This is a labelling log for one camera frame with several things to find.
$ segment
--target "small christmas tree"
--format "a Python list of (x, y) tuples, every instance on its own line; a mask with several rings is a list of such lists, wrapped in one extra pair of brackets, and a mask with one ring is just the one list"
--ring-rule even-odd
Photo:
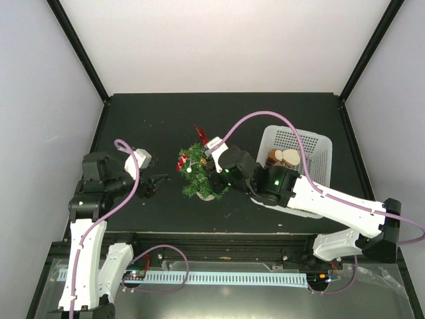
[(220, 199), (227, 189), (220, 194), (213, 191), (208, 180), (211, 165), (207, 165), (208, 161), (202, 144), (195, 143), (189, 149), (181, 150), (179, 155), (177, 170), (190, 182), (183, 188), (183, 193), (189, 197), (198, 193), (203, 199), (208, 199), (209, 196)]

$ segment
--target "black table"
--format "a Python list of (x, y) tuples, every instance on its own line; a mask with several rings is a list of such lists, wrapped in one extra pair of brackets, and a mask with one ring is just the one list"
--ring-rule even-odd
[[(231, 190), (220, 201), (189, 199), (182, 194), (187, 181), (176, 171), (180, 149), (198, 142), (194, 124), (207, 136), (223, 137), (244, 115), (272, 110), (287, 117), (296, 128), (322, 134), (333, 144), (331, 187), (363, 197), (338, 99), (331, 93), (205, 93), (115, 94), (98, 136), (96, 149), (124, 162), (114, 140), (121, 138), (144, 148), (155, 158), (146, 173), (169, 173), (168, 181), (148, 200), (133, 199), (108, 222), (108, 231), (153, 233), (332, 233), (346, 227), (322, 218), (308, 219), (260, 207), (245, 194)], [(243, 124), (228, 145), (237, 145), (256, 158), (264, 128), (284, 125), (270, 116)]]

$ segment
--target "purple cable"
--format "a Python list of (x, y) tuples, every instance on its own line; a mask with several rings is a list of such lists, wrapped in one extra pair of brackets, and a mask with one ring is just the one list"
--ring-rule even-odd
[[(92, 226), (89, 227), (89, 229), (87, 229), (87, 231), (81, 237), (80, 244), (79, 244), (81, 246), (83, 245), (84, 240), (88, 236), (89, 232), (92, 231), (92, 229), (94, 227), (96, 227), (97, 225), (99, 225), (105, 219), (111, 217), (113, 214), (115, 214), (117, 211), (119, 211), (123, 206), (125, 206), (130, 201), (130, 199), (134, 196), (135, 191), (137, 190), (137, 187), (139, 185), (139, 179), (140, 179), (139, 164), (137, 162), (137, 158), (134, 155), (133, 150), (123, 140), (115, 140), (114, 145), (115, 145), (115, 147), (117, 147), (117, 149), (119, 151), (122, 151), (122, 152), (125, 152), (125, 153), (129, 154), (133, 158), (134, 165), (136, 166), (134, 186), (131, 189), (131, 191), (128, 194), (128, 196), (119, 205), (117, 205), (115, 208), (113, 208), (109, 213), (105, 214), (103, 217), (99, 218), (95, 223), (93, 223)], [(75, 296), (75, 290), (76, 290), (75, 284), (76, 284), (76, 278), (77, 278), (77, 266), (78, 266), (78, 260), (80, 259), (80, 252), (81, 252), (81, 250), (80, 249), (77, 249), (77, 252), (75, 254), (74, 268), (72, 269), (71, 296)], [(71, 300), (70, 309), (69, 309), (69, 317), (68, 317), (69, 319), (74, 319), (74, 306), (75, 306), (75, 300)]]
[[(145, 289), (136, 289), (136, 288), (132, 288), (132, 290), (138, 291), (138, 292), (148, 292), (150, 294), (171, 294), (172, 292), (176, 292), (176, 291), (182, 289), (183, 286), (186, 284), (187, 279), (189, 277), (189, 262), (187, 260), (187, 257), (185, 256), (185, 254), (183, 254), (183, 252), (180, 249), (178, 249), (177, 247), (171, 246), (171, 245), (157, 245), (157, 246), (154, 246), (152, 248), (149, 248), (145, 252), (143, 252), (142, 254), (140, 254), (139, 256), (137, 256), (136, 258), (134, 258), (128, 265), (131, 265), (132, 263), (135, 263), (136, 261), (138, 261), (144, 255), (149, 254), (151, 251), (154, 251), (155, 249), (158, 249), (158, 248), (170, 248), (170, 249), (173, 249), (174, 251), (177, 251), (183, 257), (183, 259), (185, 260), (185, 263), (186, 263), (186, 275), (185, 275), (185, 278), (183, 279), (183, 282), (178, 287), (176, 287), (174, 289), (171, 289), (171, 290), (166, 290), (166, 291), (145, 290)], [(124, 286), (124, 279), (121, 281), (121, 285)]]
[(316, 290), (312, 289), (312, 287), (310, 285), (308, 285), (308, 289), (312, 293), (318, 293), (318, 294), (340, 294), (342, 292), (345, 292), (346, 290), (348, 290), (349, 288), (351, 288), (354, 285), (354, 283), (355, 283), (355, 281), (357, 279), (358, 273), (359, 273), (359, 264), (357, 262), (357, 256), (354, 255), (354, 273), (353, 273), (353, 277), (351, 278), (350, 283), (347, 286), (345, 286), (344, 288), (341, 288), (339, 290), (329, 291), (329, 292), (326, 292), (326, 291), (316, 291)]
[[(280, 115), (279, 113), (271, 112), (271, 111), (258, 111), (258, 112), (253, 112), (251, 114), (244, 116), (239, 121), (237, 121), (237, 123), (235, 125), (233, 125), (233, 127), (230, 129), (230, 131), (228, 131), (228, 133), (223, 138), (223, 140), (220, 143), (218, 143), (213, 149), (210, 150), (210, 153), (213, 152), (214, 150), (216, 150), (217, 148), (219, 148), (223, 143), (225, 143), (227, 141), (227, 139), (233, 134), (233, 132), (243, 122), (245, 122), (246, 120), (253, 118), (255, 116), (259, 116), (259, 115), (274, 116), (275, 118), (279, 118), (280, 120), (284, 121), (286, 123), (286, 125), (288, 125), (288, 127), (292, 130), (292, 132), (295, 134), (295, 136), (297, 138), (299, 149), (301, 150), (301, 159), (303, 161), (304, 174), (307, 177), (309, 184), (312, 186), (312, 188), (314, 188), (314, 190), (318, 191), (320, 194), (323, 194), (323, 191), (320, 190), (320, 188), (318, 188), (316, 186), (316, 184), (314, 184), (313, 180), (311, 179), (310, 173), (308, 172), (307, 160), (306, 160), (305, 150), (304, 150), (304, 146), (303, 146), (303, 142), (301, 140), (301, 137), (299, 136), (295, 126), (287, 118)], [(399, 221), (403, 221), (405, 223), (414, 225), (414, 226), (418, 227), (423, 232), (422, 236), (419, 236), (415, 239), (409, 239), (407, 241), (401, 241), (401, 242), (398, 243), (399, 245), (413, 244), (413, 243), (417, 243), (419, 241), (423, 241), (425, 239), (425, 227), (422, 226), (421, 224), (413, 221), (412, 219), (402, 217), (402, 216), (398, 216), (398, 215), (394, 215), (394, 214), (391, 214), (391, 213), (387, 213), (386, 211), (372, 211), (371, 209), (369, 209), (367, 207), (363, 207), (361, 205), (351, 203), (350, 201), (346, 201), (344, 199), (341, 199), (339, 197), (336, 197), (336, 196), (333, 196), (333, 195), (330, 195), (330, 194), (326, 194), (325, 196), (330, 198), (330, 199), (333, 199), (334, 201), (338, 201), (342, 204), (346, 204), (348, 206), (351, 206), (351, 207), (354, 207), (354, 208), (357, 208), (357, 209), (361, 209), (361, 210), (367, 211), (369, 213), (375, 213), (375, 214), (378, 214), (378, 215), (383, 215), (383, 216), (388, 217), (388, 218), (397, 219)]]

